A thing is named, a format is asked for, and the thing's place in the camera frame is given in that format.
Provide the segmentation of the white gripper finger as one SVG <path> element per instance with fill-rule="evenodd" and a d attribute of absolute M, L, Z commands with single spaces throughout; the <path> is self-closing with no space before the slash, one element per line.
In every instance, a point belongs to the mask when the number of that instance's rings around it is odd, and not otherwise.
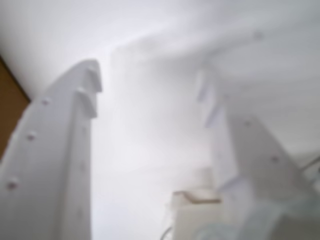
<path fill-rule="evenodd" d="M 24 111 L 0 165 L 3 240 L 89 240 L 97 60 L 62 74 Z"/>
<path fill-rule="evenodd" d="M 310 184 L 269 130 L 249 111 L 239 89 L 209 64 L 197 75 L 197 100 L 212 141 L 213 177 L 226 204 L 244 210 L 259 201 L 310 194 Z"/>

